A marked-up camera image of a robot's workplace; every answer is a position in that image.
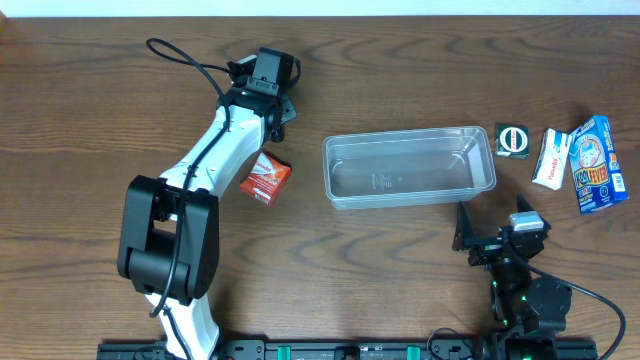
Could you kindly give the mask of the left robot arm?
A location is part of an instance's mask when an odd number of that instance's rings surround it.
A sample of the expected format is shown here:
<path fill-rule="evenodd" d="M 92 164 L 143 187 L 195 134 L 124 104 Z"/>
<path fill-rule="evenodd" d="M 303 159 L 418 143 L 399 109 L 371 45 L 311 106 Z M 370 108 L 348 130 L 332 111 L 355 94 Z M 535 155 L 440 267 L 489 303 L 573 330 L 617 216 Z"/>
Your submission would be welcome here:
<path fill-rule="evenodd" d="M 159 177 L 136 176 L 125 196 L 117 270 L 151 303 L 174 359 L 215 359 L 220 338 L 208 290 L 219 262 L 219 201 L 245 161 L 284 138 L 298 58 L 262 47 L 224 67 L 213 121 Z"/>

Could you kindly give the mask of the blue Kool Fever box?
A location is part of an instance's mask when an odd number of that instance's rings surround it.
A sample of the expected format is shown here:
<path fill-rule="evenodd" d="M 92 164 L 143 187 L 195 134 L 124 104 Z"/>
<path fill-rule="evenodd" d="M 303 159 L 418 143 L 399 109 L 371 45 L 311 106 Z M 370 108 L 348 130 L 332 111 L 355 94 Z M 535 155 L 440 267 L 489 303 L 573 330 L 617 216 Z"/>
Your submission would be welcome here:
<path fill-rule="evenodd" d="M 592 116 L 571 137 L 569 161 L 580 213 L 595 213 L 628 200 L 608 117 Z"/>

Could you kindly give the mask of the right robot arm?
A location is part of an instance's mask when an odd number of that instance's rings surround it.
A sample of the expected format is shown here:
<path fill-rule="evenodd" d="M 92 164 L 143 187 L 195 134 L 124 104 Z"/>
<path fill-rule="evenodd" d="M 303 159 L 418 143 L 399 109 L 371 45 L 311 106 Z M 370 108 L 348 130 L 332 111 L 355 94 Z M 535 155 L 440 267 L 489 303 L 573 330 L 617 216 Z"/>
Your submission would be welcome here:
<path fill-rule="evenodd" d="M 544 249 L 550 224 L 519 196 L 509 224 L 492 237 L 476 234 L 466 205 L 457 205 L 452 249 L 466 251 L 470 266 L 492 279 L 491 311 L 504 328 L 479 339 L 474 359 L 558 359 L 556 335 L 566 329 L 572 290 L 545 275 L 534 276 L 529 260 Z"/>

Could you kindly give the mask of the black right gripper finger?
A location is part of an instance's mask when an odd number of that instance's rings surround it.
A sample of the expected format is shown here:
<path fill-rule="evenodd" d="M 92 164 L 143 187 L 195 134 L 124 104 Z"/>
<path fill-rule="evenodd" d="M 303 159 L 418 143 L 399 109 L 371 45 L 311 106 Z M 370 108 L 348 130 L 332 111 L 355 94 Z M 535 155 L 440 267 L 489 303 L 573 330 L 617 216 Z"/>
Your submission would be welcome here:
<path fill-rule="evenodd" d="M 535 211 L 533 207 L 529 204 L 529 202 L 525 199 L 525 197 L 522 195 L 519 195 L 517 197 L 516 207 L 517 207 L 517 212 Z M 549 231 L 551 229 L 551 225 L 543 217 L 542 219 L 544 221 L 544 228 L 539 231 Z"/>
<path fill-rule="evenodd" d="M 477 243 L 478 237 L 475 233 L 473 222 L 466 205 L 464 202 L 459 202 L 457 204 L 457 221 L 452 250 L 469 250 L 476 246 Z"/>

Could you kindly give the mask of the clear plastic container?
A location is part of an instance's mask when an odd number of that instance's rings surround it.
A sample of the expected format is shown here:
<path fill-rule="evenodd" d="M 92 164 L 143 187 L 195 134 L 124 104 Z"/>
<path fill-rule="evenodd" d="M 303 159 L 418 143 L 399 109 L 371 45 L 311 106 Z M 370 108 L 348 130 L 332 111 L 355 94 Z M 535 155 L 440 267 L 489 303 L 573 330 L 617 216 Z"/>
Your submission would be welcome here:
<path fill-rule="evenodd" d="M 479 126 L 330 136 L 323 174 L 337 210 L 464 202 L 497 183 Z"/>

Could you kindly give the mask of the black mounting rail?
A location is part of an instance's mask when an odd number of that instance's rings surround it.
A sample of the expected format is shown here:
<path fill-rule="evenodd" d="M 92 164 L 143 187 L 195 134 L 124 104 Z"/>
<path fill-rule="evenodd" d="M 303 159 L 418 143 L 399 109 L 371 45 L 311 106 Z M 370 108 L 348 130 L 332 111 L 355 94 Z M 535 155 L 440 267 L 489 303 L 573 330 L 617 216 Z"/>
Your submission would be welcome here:
<path fill-rule="evenodd" d="M 596 359 L 592 341 L 533 341 L 511 338 L 501 353 L 470 339 L 440 337 L 428 342 L 271 342 L 235 340 L 217 345 L 211 354 L 155 343 L 104 343 L 98 359 L 220 360 L 427 360 L 427 359 Z"/>

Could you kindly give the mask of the white Panadol box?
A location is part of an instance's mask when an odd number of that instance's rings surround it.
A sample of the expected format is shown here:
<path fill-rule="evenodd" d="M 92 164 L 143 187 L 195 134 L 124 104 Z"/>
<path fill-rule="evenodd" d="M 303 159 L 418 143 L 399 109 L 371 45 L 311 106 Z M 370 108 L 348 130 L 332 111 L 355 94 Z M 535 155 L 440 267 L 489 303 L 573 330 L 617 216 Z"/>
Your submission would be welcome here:
<path fill-rule="evenodd" d="M 532 177 L 533 183 L 551 190 L 561 188 L 571 143 L 572 136 L 570 134 L 551 128 L 545 131 Z"/>

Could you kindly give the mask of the red Panadol box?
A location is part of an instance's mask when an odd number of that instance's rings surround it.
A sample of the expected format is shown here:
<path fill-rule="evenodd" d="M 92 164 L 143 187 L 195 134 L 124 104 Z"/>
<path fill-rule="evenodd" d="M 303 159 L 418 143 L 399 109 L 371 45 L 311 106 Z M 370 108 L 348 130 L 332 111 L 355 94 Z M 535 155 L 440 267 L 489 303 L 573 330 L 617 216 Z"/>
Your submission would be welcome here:
<path fill-rule="evenodd" d="M 240 184 L 243 193 L 271 206 L 292 173 L 290 166 L 262 152 L 248 177 Z"/>

